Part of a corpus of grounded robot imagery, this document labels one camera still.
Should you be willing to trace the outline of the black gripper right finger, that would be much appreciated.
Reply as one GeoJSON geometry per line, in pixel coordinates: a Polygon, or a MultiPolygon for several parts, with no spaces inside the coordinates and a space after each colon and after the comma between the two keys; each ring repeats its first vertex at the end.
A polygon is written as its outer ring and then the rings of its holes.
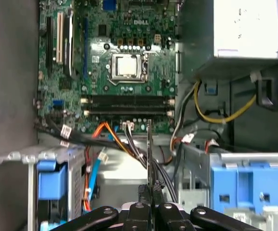
{"type": "Polygon", "coordinates": [[[256,227],[230,216],[197,206],[188,214],[175,203],[163,199],[162,183],[153,184],[155,229],[157,231],[255,231],[256,227]]]}

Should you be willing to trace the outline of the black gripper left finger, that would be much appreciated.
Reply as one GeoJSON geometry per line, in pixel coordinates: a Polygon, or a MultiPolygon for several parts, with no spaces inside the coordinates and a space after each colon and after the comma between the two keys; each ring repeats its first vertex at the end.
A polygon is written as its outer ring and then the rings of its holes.
{"type": "Polygon", "coordinates": [[[151,185],[138,187],[138,202],[128,202],[120,210],[102,206],[67,223],[69,231],[149,231],[151,230],[151,185]]]}

